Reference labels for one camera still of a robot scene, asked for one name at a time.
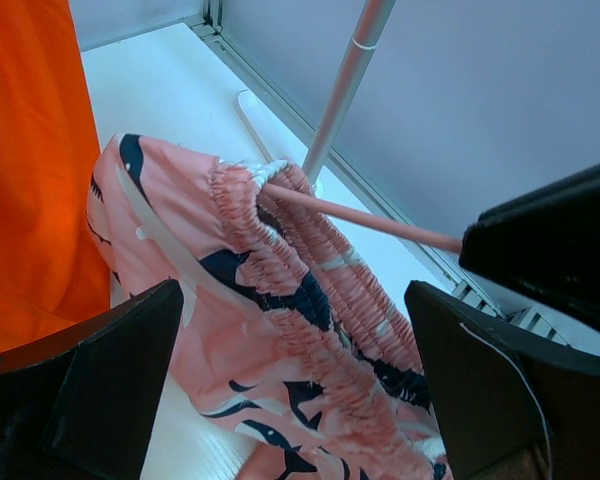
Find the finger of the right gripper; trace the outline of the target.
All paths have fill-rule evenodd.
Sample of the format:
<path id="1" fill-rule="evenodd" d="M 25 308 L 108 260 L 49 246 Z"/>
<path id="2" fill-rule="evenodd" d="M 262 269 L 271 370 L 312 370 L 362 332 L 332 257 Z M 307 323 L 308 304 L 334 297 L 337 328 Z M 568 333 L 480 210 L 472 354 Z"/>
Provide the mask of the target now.
<path id="1" fill-rule="evenodd" d="M 600 164 L 483 212 L 459 264 L 600 333 Z"/>

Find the pink hanger of patterned shorts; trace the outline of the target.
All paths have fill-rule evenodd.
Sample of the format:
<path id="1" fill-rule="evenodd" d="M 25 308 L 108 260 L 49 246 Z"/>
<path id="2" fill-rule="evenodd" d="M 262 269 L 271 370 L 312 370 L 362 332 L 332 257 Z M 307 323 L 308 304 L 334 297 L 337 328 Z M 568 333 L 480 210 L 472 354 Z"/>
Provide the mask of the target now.
<path id="1" fill-rule="evenodd" d="M 414 243 L 427 245 L 457 255 L 462 251 L 462 241 L 451 236 L 362 212 L 270 183 L 265 184 L 262 191 L 278 200 L 288 201 L 325 215 L 330 215 Z"/>

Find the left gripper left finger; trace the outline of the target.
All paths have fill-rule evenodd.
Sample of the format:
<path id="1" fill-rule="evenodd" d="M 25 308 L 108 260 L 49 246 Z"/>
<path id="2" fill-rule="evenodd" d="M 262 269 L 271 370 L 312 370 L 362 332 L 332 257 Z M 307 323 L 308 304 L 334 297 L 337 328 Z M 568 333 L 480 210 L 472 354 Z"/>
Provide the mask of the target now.
<path id="1" fill-rule="evenodd" d="M 163 281 L 0 353 L 0 479 L 137 479 L 183 293 Z"/>

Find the pink patterned shorts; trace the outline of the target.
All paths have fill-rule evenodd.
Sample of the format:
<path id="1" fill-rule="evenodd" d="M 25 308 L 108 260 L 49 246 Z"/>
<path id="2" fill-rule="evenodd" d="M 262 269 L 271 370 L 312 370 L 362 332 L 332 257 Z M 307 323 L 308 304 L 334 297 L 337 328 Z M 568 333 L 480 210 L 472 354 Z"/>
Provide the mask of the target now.
<path id="1" fill-rule="evenodd" d="M 241 478 L 450 478 L 409 320 L 327 217 L 268 185 L 311 190 L 286 159 L 119 134 L 88 226 L 127 294 L 180 284 L 170 372 L 199 414 L 257 441 Z"/>

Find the orange shorts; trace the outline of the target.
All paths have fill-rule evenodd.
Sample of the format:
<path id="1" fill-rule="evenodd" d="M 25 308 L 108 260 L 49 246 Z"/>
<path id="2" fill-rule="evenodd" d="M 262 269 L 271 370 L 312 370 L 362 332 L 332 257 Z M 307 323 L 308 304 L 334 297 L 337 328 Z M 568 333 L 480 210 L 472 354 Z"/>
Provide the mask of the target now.
<path id="1" fill-rule="evenodd" d="M 0 352 L 109 307 L 86 223 L 99 152 L 69 4 L 0 1 Z"/>

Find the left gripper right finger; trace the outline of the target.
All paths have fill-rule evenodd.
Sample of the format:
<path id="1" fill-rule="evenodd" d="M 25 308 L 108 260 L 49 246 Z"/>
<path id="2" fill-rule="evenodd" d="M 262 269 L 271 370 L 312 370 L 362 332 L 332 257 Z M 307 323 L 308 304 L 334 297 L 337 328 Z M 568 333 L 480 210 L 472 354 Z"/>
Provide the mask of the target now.
<path id="1" fill-rule="evenodd" d="M 413 281 L 404 301 L 457 479 L 600 479 L 600 357 Z"/>

